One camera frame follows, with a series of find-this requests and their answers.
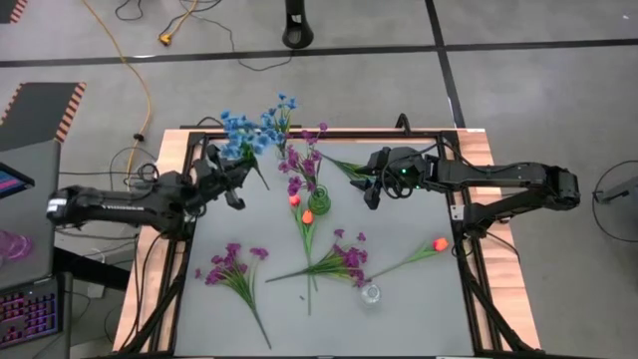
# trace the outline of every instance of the black metal frame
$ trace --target black metal frame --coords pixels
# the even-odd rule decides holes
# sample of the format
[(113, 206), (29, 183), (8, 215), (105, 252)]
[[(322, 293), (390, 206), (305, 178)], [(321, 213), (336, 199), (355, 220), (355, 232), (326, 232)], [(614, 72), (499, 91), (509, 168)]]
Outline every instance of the black metal frame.
[[(183, 126), (181, 128), (192, 129), (193, 127)], [(196, 128), (200, 130), (205, 129), (203, 127), (196, 127)], [(213, 126), (210, 128), (220, 129), (220, 127), (218, 126)], [(396, 128), (403, 129), (403, 131), (402, 132), (399, 132), (399, 131), (369, 132), (369, 131), (361, 130), (361, 131), (352, 131), (352, 132), (328, 132), (326, 134), (321, 134), (320, 138), (325, 140), (331, 140), (331, 139), (432, 139), (436, 142), (437, 150), (439, 151), (439, 156), (442, 159), (446, 159), (448, 157), (444, 143), (447, 143), (450, 146), (452, 146), (458, 153), (461, 152), (459, 136), (456, 131), (413, 131), (410, 127), (410, 123), (408, 122), (408, 119), (403, 114), (399, 117), (396, 124)], [(301, 139), (300, 133), (295, 133), (292, 135), (294, 139)], [(209, 144), (210, 141), (224, 140), (224, 139), (226, 139), (226, 134), (224, 132), (190, 133), (188, 137), (187, 150), (186, 150), (184, 165), (182, 169), (183, 172), (188, 173), (190, 171), (190, 164), (195, 159), (195, 149), (197, 145), (201, 145), (200, 153), (198, 155), (203, 156), (205, 147)], [(461, 159), (459, 159), (458, 156), (455, 155), (454, 160), (460, 161)], [(471, 200), (470, 192), (467, 189), (462, 191), (462, 197), (464, 199), (464, 202), (466, 203), (469, 203)], [(446, 194), (446, 200), (449, 206), (456, 203), (454, 195), (452, 193)], [(464, 234), (460, 224), (458, 222), (454, 222), (451, 220), (451, 227), (452, 227), (455, 243), (461, 243), (464, 240)], [(487, 295), (489, 300), (491, 300), (491, 296), (489, 293), (489, 284), (487, 282), (487, 274), (486, 274), (483, 258), (481, 255), (479, 242), (477, 240), (473, 240), (471, 241), (471, 246), (472, 246), (472, 251), (476, 254), (475, 266), (477, 269), (477, 275), (478, 275), (480, 287), (485, 293), (485, 295)], [(176, 247), (177, 247), (177, 241), (172, 241), (168, 245), (168, 252), (167, 252), (166, 260), (164, 263), (163, 275), (162, 275), (161, 284), (159, 288), (159, 297), (162, 297), (163, 295), (165, 295), (170, 285), (170, 277), (172, 275), (172, 269), (173, 269), (174, 260), (175, 260), (174, 257), (176, 254)], [(191, 242), (188, 241), (185, 244), (182, 260), (188, 261), (190, 248), (191, 248)], [(461, 275), (461, 270), (463, 268), (461, 261), (466, 260), (465, 255), (466, 254), (463, 247), (458, 246), (458, 262), (459, 262), (460, 275)], [(176, 297), (175, 312), (173, 314), (174, 320), (170, 330), (170, 341), (168, 346), (168, 352), (172, 352), (174, 350), (175, 339), (176, 339), (175, 331), (176, 331), (176, 325), (178, 321), (179, 303), (181, 300), (182, 292), (183, 290), (180, 291)], [(471, 289), (465, 284), (463, 284), (463, 294), (464, 294), (464, 300), (466, 302), (466, 312), (467, 312), (468, 322), (470, 326), (473, 349), (475, 352), (481, 352), (484, 349), (482, 347), (482, 341), (480, 338), (479, 321), (477, 317), (477, 311), (475, 308), (474, 297), (473, 297)], [(489, 337), (491, 340), (492, 348), (494, 350), (501, 350), (500, 336), (491, 318), (489, 317), (487, 318), (487, 323), (488, 323)], [(162, 322), (160, 322), (159, 325), (154, 329), (154, 332), (151, 336), (151, 347), (150, 347), (151, 352), (158, 351), (159, 349), (161, 325), (162, 325)]]

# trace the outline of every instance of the desk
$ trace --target desk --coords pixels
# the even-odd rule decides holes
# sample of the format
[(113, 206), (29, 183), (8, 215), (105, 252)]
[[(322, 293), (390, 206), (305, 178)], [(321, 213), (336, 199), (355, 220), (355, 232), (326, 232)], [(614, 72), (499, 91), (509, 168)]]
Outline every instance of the desk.
[[(193, 132), (211, 132), (218, 133), (220, 130), (196, 130)], [(380, 133), (401, 133), (401, 129), (335, 129), (331, 130), (332, 133), (348, 133), (353, 131), (366, 132), (370, 134)], [(447, 129), (413, 129), (413, 131), (452, 131), (456, 132), (460, 149), (464, 157), (475, 165), (490, 165), (493, 164), (489, 144), (487, 142), (487, 136), (484, 130), (447, 130)], [(168, 171), (182, 171), (186, 149), (188, 146), (188, 137), (190, 130), (168, 130), (164, 133), (161, 148), (159, 150), (158, 157), (158, 169), (161, 173)], [(384, 143), (406, 143), (414, 142), (415, 144), (422, 143), (423, 139), (406, 139), (397, 138), (383, 139), (376, 138), (374, 140), (364, 139), (347, 139), (344, 136), (341, 140), (345, 142), (384, 142)], [(473, 201), (481, 203), (490, 203), (492, 201), (500, 199), (499, 188), (471, 188), (470, 194)], [(490, 231), (506, 241), (513, 244), (511, 232), (509, 226), (506, 224), (495, 224), (490, 228)], [(142, 307), (140, 310), (140, 322), (142, 325), (147, 321), (153, 310), (158, 303), (158, 297), (160, 292), (160, 283), (163, 275), (163, 269), (165, 259), (168, 251), (168, 242), (166, 240), (159, 241), (154, 247), (153, 251), (149, 253), (149, 259), (146, 269), (146, 276), (142, 278), (142, 263), (151, 247), (153, 240), (157, 237), (158, 233), (150, 227), (145, 227), (140, 235), (139, 250), (137, 253), (137, 261), (139, 263), (136, 275), (140, 277), (140, 281), (144, 281), (145, 292), (142, 301)], [(522, 280), (522, 274), (520, 267), (516, 260), (516, 256), (507, 248), (501, 246), (499, 243), (492, 241), (489, 238), (483, 239), (480, 243), (482, 249), (482, 256), (484, 259), (484, 265), (487, 273), (487, 281), (491, 291), (492, 301), (498, 308), (502, 316), (511, 325), (511, 327), (518, 333), (523, 341), (532, 347), (538, 347), (538, 338), (536, 336), (536, 330), (534, 327), (533, 319), (531, 316), (531, 310), (529, 308), (529, 302), (525, 291), (525, 286)], [(183, 251), (182, 244), (177, 248), (177, 253)], [(181, 263), (181, 255), (175, 256), (173, 263), (172, 275), (176, 274), (177, 268)], [(118, 327), (118, 333), (114, 343), (114, 350), (119, 350), (131, 328), (134, 324), (137, 313), (137, 300), (136, 300), (136, 285), (134, 277), (131, 277), (129, 286), (127, 289), (127, 295), (122, 310), (122, 316), (120, 318), (120, 324)], [(164, 315), (162, 326), (159, 332), (159, 350), (167, 350), (170, 342), (170, 329), (174, 320), (174, 306), (175, 302), (166, 311)], [(484, 312), (481, 310), (479, 304), (476, 302), (478, 315), (478, 329), (480, 337), (482, 339), (482, 347), (485, 349), (492, 348), (489, 342), (489, 335), (487, 331), (487, 320)]]

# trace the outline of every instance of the gray floor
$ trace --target gray floor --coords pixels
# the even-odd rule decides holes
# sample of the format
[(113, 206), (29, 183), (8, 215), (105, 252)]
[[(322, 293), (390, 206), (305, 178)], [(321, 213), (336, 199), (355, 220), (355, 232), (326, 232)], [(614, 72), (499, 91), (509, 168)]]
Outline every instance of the gray floor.
[[(53, 2), (30, 1), (19, 24), (0, 25), (0, 60), (115, 56), (81, 2), (49, 3)], [(179, 13), (176, 1), (143, 1), (145, 18), (133, 23), (115, 18), (113, 9), (119, 3), (91, 1), (127, 55), (229, 51), (226, 33), (194, 20), (186, 21), (170, 48), (160, 45), (157, 32)], [(282, 3), (226, 1), (205, 16), (231, 26), (239, 50), (282, 49)], [(436, 5), (448, 44), (638, 37), (638, 6), (629, 0), (445, 0)], [(314, 48), (433, 43), (423, 1), (311, 0), (307, 7)], [(589, 200), (608, 167), (636, 158), (638, 47), (449, 56), (466, 123), (487, 129), (497, 162), (539, 161), (567, 167), (579, 176), (581, 207), (563, 213), (541, 210), (512, 221), (542, 347), (559, 354), (634, 358), (638, 247), (601, 234), (593, 224)], [(158, 153), (163, 130), (196, 123), (226, 108), (256, 116), (278, 91), (298, 97), (301, 107), (295, 122), (302, 125), (326, 121), (335, 127), (387, 126), (404, 112), (415, 127), (453, 126), (434, 53), (295, 58), (261, 73), (233, 61), (143, 64), (138, 69), (154, 100), (146, 144), (153, 154)], [(142, 89), (122, 66), (0, 69), (0, 102), (7, 102), (17, 84), (27, 81), (88, 83), (63, 146), (65, 171), (107, 170), (111, 157), (130, 145), (131, 134), (144, 119)], [(125, 165), (122, 156), (116, 170)], [(638, 175), (638, 166), (605, 183), (621, 175)], [(105, 178), (61, 178), (61, 185), (74, 182), (109, 185)], [(117, 186), (122, 188), (120, 179)], [(635, 217), (623, 214), (626, 204), (599, 210), (606, 226), (631, 238), (638, 228)], [(121, 225), (92, 224), (86, 229), (108, 235), (131, 231)], [(58, 244), (90, 253), (121, 243), (61, 236)], [(108, 261), (130, 256), (124, 249)], [(94, 300), (74, 330), (73, 342), (85, 343), (74, 348), (74, 357), (108, 352), (104, 317), (121, 303), (122, 294), (109, 291), (105, 299)], [(78, 298), (77, 315), (85, 305)], [(117, 312), (108, 323), (111, 332)]]

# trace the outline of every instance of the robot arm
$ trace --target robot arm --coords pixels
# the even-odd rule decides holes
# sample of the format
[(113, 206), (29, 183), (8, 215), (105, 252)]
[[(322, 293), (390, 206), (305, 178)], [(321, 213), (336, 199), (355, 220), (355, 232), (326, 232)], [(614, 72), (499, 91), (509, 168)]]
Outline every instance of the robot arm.
[(206, 149), (207, 160), (193, 163), (196, 181), (169, 172), (145, 180), (135, 191), (108, 191), (73, 185), (49, 198), (47, 217), (55, 225), (82, 226), (89, 220), (150, 225), (164, 237), (182, 239), (187, 215), (200, 215), (205, 204), (224, 193), (228, 205), (245, 204), (234, 189), (241, 187), (254, 161), (227, 161), (218, 149)]
[(525, 191), (491, 204), (457, 206), (454, 220), (461, 220), (465, 233), (484, 237), (496, 221), (512, 218), (538, 208), (572, 209), (580, 203), (578, 180), (568, 170), (541, 164), (473, 166), (458, 161), (421, 155), (411, 148), (383, 148), (371, 154), (359, 173), (372, 180), (353, 180), (364, 190), (364, 201), (376, 209), (381, 189), (389, 197), (407, 197), (414, 189), (438, 192), (457, 191), (469, 186), (523, 187)]

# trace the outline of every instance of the pink object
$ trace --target pink object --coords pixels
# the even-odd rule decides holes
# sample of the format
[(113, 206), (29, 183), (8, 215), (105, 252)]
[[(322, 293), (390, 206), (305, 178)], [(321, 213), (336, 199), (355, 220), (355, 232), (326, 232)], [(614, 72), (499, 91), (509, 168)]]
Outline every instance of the pink object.
[(0, 256), (9, 260), (24, 258), (31, 252), (29, 237), (0, 230)]

